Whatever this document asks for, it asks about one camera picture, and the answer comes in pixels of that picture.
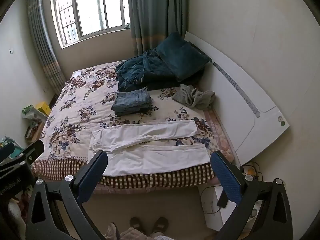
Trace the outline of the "right slipper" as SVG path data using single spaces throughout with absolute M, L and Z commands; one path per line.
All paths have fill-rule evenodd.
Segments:
M 164 235 L 169 227 L 169 221 L 165 217 L 159 217 L 153 225 L 152 235 Z

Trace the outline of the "green white plastic bag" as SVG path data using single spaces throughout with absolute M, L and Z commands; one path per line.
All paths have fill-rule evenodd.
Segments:
M 29 105 L 22 109 L 22 118 L 45 123 L 48 116 L 36 109 L 33 105 Z

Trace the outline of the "dark teal velvet robe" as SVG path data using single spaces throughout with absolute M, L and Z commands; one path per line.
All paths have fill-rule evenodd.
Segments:
M 154 49 L 120 63 L 116 66 L 116 75 L 120 92 L 144 87 L 157 90 L 180 85 L 178 77 Z

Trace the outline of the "slipper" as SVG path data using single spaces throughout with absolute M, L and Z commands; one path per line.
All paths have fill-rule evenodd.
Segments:
M 164 235 L 169 227 L 169 221 L 165 217 L 159 217 L 153 225 L 152 235 Z
M 138 230 L 141 233 L 145 233 L 144 226 L 138 217 L 132 217 L 130 219 L 130 227 Z

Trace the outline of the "white bed headboard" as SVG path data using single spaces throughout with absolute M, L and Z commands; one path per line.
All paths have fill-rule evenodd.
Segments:
M 289 123 L 268 94 L 233 60 L 192 33 L 186 33 L 185 40 L 212 59 L 205 66 L 199 88 L 215 92 L 215 115 L 228 135 L 236 163 L 244 165 L 276 141 Z

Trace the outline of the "white bedside cabinet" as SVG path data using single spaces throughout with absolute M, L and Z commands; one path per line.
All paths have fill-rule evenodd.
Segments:
M 198 186 L 206 226 L 219 231 L 236 208 L 236 204 L 223 194 L 221 185 Z

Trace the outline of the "grey crumpled garment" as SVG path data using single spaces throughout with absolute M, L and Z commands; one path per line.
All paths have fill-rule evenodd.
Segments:
M 193 86 L 181 84 L 179 90 L 171 98 L 190 109 L 208 111 L 213 107 L 215 92 L 210 90 L 202 92 Z

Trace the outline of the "grey-green curtain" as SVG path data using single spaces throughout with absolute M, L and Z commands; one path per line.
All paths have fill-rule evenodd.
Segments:
M 66 78 L 60 68 L 44 19 L 42 0 L 27 0 L 31 38 L 44 74 L 56 95 L 60 95 Z
M 129 0 L 129 16 L 134 51 L 140 55 L 172 33 L 185 35 L 189 0 Z

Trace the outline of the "folded blue jeans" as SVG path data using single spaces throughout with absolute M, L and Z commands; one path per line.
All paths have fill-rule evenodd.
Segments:
M 147 87 L 130 92 L 118 92 L 111 107 L 115 115 L 147 112 L 152 107 L 152 98 Z

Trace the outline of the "yellow box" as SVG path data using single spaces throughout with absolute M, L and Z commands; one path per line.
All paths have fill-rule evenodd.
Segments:
M 35 108 L 46 116 L 49 116 L 52 111 L 45 101 L 38 103 Z

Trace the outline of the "dark teal pillow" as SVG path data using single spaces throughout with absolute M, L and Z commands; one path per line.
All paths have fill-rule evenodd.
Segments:
M 201 70 L 212 59 L 179 32 L 171 33 L 155 50 L 179 80 L 185 80 Z

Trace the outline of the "floral bed blanket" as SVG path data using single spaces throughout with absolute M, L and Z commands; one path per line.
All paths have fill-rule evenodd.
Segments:
M 203 144 L 208 152 L 220 151 L 234 160 L 230 144 L 213 112 L 190 109 L 174 101 L 176 88 L 152 90 L 152 106 L 144 113 L 117 116 L 112 105 L 117 95 L 116 62 L 75 72 L 53 107 L 41 140 L 44 153 L 33 163 L 33 172 L 47 180 L 76 174 L 88 162 L 94 131 L 145 122 L 193 120 L 199 130 L 191 137 L 160 140 L 159 145 L 180 147 Z

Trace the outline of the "left slipper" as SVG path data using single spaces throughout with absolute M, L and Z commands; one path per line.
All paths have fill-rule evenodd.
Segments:
M 130 219 L 130 227 L 138 230 L 141 233 L 145 233 L 144 226 L 138 217 L 132 217 Z

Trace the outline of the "window with metal frame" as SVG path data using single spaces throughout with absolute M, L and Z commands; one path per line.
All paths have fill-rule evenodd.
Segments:
M 130 28 L 129 0 L 50 0 L 61 48 Z

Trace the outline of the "white pants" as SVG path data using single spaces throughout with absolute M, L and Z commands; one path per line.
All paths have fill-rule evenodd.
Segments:
M 210 161 L 204 144 L 175 145 L 171 140 L 199 133 L 193 120 L 118 125 L 92 132 L 88 159 L 108 155 L 104 176 L 156 174 L 203 165 Z

